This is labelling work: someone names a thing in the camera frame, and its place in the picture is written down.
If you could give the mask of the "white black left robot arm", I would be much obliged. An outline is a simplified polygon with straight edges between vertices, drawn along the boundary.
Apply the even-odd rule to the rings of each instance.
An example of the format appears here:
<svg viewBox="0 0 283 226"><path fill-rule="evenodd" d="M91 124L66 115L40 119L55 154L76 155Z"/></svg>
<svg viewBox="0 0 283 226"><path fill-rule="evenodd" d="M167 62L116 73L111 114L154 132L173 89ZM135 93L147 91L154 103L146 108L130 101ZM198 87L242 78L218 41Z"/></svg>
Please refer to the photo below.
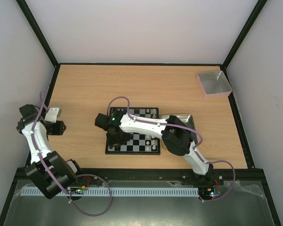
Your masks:
<svg viewBox="0 0 283 226"><path fill-rule="evenodd" d="M43 193L51 199L77 181L77 173L81 168L73 159L65 161L56 151L53 151L48 136L61 136L66 130L63 121L57 118L61 108L50 108L45 117L38 116L38 109L32 104L19 108L22 115L17 123L17 131L22 134L30 148L30 165L25 169L26 175Z"/></svg>

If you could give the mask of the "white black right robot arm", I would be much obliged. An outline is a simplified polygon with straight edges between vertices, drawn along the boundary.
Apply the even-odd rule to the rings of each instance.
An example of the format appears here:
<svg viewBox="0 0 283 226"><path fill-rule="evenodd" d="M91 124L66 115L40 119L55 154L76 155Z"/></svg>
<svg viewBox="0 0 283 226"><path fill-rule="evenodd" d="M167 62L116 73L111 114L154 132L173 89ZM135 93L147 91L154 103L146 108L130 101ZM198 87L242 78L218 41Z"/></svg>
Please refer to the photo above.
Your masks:
<svg viewBox="0 0 283 226"><path fill-rule="evenodd" d="M125 145L132 133L158 138L170 153L182 156L190 164L199 183L205 185L213 178L212 163L198 150L203 142L202 135L186 127L175 115L170 115L167 119L151 119L115 110L112 115L99 113L95 118L95 126L106 132L109 147Z"/></svg>

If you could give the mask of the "black white chess board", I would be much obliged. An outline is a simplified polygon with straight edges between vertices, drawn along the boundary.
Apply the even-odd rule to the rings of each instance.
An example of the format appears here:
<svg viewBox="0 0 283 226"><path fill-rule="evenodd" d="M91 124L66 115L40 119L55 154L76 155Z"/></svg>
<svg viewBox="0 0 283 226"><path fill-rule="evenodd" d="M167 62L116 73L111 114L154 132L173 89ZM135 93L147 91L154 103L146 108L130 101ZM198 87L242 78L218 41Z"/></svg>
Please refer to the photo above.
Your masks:
<svg viewBox="0 0 283 226"><path fill-rule="evenodd" d="M159 108L158 107L149 107L149 108L138 108L138 107L130 107L129 112L133 116L145 117L146 109L156 108L157 117L159 118ZM131 133L132 139L127 142L126 145L122 145L120 147L109 148L106 143L105 154L123 154L123 155L160 155L160 140L154 137L156 141L152 148L156 148L155 151L146 152L145 151L145 136L140 133Z"/></svg>

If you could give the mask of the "gold metal tin tray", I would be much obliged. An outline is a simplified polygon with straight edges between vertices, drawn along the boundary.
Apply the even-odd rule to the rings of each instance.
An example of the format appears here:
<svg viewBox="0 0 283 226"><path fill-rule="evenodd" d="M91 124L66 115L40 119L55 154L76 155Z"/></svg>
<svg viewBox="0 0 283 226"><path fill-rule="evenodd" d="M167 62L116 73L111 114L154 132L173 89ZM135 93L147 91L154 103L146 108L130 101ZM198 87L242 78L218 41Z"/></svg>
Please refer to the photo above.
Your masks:
<svg viewBox="0 0 283 226"><path fill-rule="evenodd" d="M191 129L195 129L195 124L194 124L194 120L193 120L193 116L191 114L173 114L174 116L176 116L183 124L184 126L191 128ZM168 119L170 115L162 115L160 118L161 119ZM195 133L192 133L192 139L193 141L195 141L195 144L198 143L198 138L197 135ZM167 147L165 146L164 142L161 141L161 148L165 151L167 151Z"/></svg>

